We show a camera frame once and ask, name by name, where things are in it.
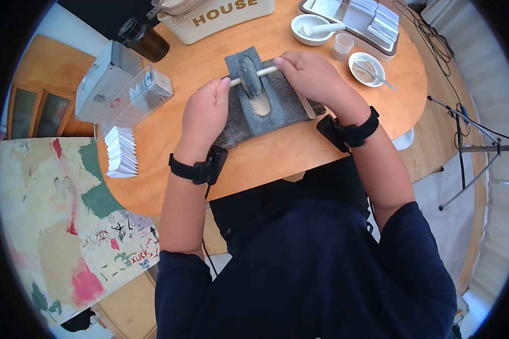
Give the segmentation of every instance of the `silver box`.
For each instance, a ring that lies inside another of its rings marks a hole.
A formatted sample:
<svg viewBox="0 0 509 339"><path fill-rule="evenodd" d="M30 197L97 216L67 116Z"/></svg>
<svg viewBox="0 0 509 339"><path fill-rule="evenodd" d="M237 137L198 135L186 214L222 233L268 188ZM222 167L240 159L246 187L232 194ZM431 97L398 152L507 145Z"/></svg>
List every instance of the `silver box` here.
<svg viewBox="0 0 509 339"><path fill-rule="evenodd" d="M75 119L94 123L110 100L142 68L139 55L116 41L110 41L77 88Z"/></svg>

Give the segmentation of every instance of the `metal pole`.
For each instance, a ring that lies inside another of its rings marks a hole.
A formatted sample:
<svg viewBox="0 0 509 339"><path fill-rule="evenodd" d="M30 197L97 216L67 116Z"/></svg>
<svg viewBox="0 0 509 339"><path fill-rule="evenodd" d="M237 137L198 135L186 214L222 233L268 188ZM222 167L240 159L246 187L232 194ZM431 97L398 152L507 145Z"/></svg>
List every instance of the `metal pole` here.
<svg viewBox="0 0 509 339"><path fill-rule="evenodd" d="M478 176L476 176L473 179L472 182L470 182L464 189L462 189L460 192L458 192L458 194L456 194L454 197L452 197L452 199L450 199L449 201L447 201L443 205L440 205L439 206L439 210L443 210L443 208L447 207L447 205L449 205L456 198L458 198L460 195L462 195L462 193L464 193L469 187L471 187L471 185L473 185L475 183L475 181L477 181L477 179L479 179L481 177L481 175L483 175L484 172L486 172L486 170L488 170L488 168L490 168L490 166L492 166L492 164L494 163L494 160L496 160L496 158L499 157L499 156L500 156L500 153L496 154L495 157L492 160L490 160L489 164L481 171L481 173L479 173Z"/></svg>
<svg viewBox="0 0 509 339"><path fill-rule="evenodd" d="M502 154L503 151L509 151L509 145L502 145L501 141L499 139L494 138L482 126L477 124L475 121L469 119L468 117L464 116L461 112L456 111L452 107L442 103L438 99L434 99L434 98L432 98L429 95L428 96L428 100L434 101L434 102L440 104L441 106L445 107L446 109L448 109L450 112L453 112L455 114L456 124L457 124L458 130L460 128L458 117L461 117L463 120L465 120L465 121L469 122L470 124L474 125L475 127L477 127L477 129L479 131L481 131L482 133L484 133L486 136L488 136L490 139L492 139L494 141L494 145L493 146L468 146L468 147L462 147L461 138L460 138L461 135L460 135L460 132L458 133L458 143L459 143L459 145L458 145L458 152L460 154L460 167L461 167L460 169L462 170L462 190L460 192L458 192L454 197L452 197L452 199L450 199L449 201L447 201L443 205L439 206L439 210L443 210L443 208L447 207L451 202L453 202L462 193L464 193L469 187L471 187L475 183L475 181L477 181L490 168L490 166L492 166L492 164L494 163L496 158L499 157ZM462 162L462 153L474 153L474 152L497 152L497 154L494 156L494 158L492 160L490 160L489 164L481 171L481 173L479 173L479 175L476 176L473 179L472 182L470 182L467 186L464 186L464 168L463 168L463 162Z"/></svg>
<svg viewBox="0 0 509 339"><path fill-rule="evenodd" d="M456 111L454 108L442 103L441 101L439 101L438 99L434 99L432 98L430 95L428 96L428 100L430 101L433 101L435 103L438 103L440 104L441 106L445 107L446 109L448 109L449 111L453 112L454 114L457 114L459 115L462 119L466 120L467 122L475 125L475 127L477 127L481 132L485 133L490 139L492 139L492 141L494 141L495 143L499 143L487 130L485 130L483 127L479 126L475 121L469 119L468 117L466 117L465 115L463 115L462 113Z"/></svg>
<svg viewBox="0 0 509 339"><path fill-rule="evenodd" d="M499 148L502 152L509 151L509 145L501 145ZM497 152L497 151L498 151L497 146L468 146L462 148L463 153Z"/></svg>

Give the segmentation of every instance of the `plastic cup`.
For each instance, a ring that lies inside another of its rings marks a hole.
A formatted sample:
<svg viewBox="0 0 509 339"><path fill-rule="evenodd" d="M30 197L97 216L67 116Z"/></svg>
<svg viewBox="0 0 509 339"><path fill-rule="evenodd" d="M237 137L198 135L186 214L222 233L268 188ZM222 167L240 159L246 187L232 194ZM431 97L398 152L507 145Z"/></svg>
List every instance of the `plastic cup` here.
<svg viewBox="0 0 509 339"><path fill-rule="evenodd" d="M347 54L351 51L354 46L354 40L352 37L344 33L336 34L334 49L332 50L332 57L338 61L343 61L347 57Z"/></svg>

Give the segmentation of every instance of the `navy blue t-shirt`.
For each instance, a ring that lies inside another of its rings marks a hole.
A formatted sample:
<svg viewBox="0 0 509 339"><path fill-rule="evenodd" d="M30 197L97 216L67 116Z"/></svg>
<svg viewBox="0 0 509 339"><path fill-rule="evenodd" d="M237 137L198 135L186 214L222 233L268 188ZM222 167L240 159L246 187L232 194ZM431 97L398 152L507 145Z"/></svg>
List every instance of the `navy blue t-shirt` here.
<svg viewBox="0 0 509 339"><path fill-rule="evenodd" d="M302 201L235 234L213 282L198 256L161 252L157 337L446 338L456 291L418 204L379 243L365 225L342 203Z"/></svg>

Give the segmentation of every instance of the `painted board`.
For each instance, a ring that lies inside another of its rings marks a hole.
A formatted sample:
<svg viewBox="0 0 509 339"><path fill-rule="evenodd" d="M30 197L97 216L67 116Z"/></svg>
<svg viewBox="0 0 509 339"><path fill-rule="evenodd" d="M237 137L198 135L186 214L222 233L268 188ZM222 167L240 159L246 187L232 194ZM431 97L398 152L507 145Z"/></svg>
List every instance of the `painted board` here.
<svg viewBox="0 0 509 339"><path fill-rule="evenodd" d="M153 221L113 198L93 138L1 141L0 216L19 278L49 326L158 261Z"/></svg>

